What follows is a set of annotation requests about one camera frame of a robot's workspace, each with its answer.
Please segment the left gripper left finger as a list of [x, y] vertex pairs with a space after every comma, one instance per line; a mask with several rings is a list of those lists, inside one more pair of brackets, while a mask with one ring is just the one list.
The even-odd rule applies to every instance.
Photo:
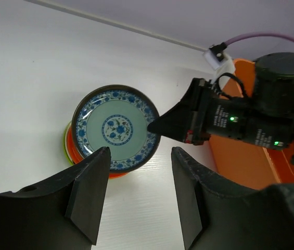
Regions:
[[91, 249], [110, 163], [110, 149], [102, 147], [43, 181], [0, 193], [0, 249]]

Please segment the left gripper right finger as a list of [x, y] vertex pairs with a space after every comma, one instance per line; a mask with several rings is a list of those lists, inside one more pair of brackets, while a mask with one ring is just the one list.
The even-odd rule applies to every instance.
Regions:
[[185, 249], [294, 249], [294, 183], [254, 190], [180, 147], [171, 161]]

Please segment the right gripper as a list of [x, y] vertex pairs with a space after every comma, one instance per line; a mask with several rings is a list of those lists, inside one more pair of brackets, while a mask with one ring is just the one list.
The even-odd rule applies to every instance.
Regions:
[[243, 140], [243, 99], [224, 93], [219, 85], [194, 78], [182, 99], [147, 127], [148, 132], [193, 145], [212, 135]]

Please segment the orange plate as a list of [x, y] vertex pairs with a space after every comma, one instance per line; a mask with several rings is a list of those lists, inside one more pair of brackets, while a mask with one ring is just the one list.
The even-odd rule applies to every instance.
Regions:
[[68, 134], [67, 134], [67, 148], [68, 148], [69, 155], [73, 161], [73, 165], [81, 162], [84, 159], [80, 155], [80, 153], [78, 152], [78, 150], [73, 142], [71, 126], [68, 129]]

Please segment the green plate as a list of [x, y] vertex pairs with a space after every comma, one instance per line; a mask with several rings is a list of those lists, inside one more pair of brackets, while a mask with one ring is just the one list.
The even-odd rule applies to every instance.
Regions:
[[69, 155], [68, 148], [67, 148], [67, 134], [68, 134], [68, 129], [70, 128], [70, 126], [71, 126], [71, 122], [67, 124], [63, 132], [63, 149], [65, 150], [65, 156], [67, 161], [69, 162], [70, 165], [73, 165], [73, 161]]

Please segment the blue floral plate brown rim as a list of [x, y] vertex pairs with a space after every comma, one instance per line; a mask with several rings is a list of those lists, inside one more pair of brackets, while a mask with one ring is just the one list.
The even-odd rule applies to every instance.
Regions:
[[86, 158], [101, 147], [111, 152], [110, 173], [127, 173], [147, 163], [160, 136], [148, 132], [159, 118], [153, 102], [126, 85], [107, 85], [87, 94], [71, 121], [74, 146]]

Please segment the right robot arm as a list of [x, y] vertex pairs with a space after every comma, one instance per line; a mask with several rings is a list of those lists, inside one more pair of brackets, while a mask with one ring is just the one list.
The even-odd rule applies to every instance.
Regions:
[[251, 95], [242, 90], [240, 97], [230, 96], [219, 79], [192, 79], [182, 99], [147, 129], [194, 145], [217, 135], [274, 150], [287, 148], [294, 144], [294, 53], [258, 58]]

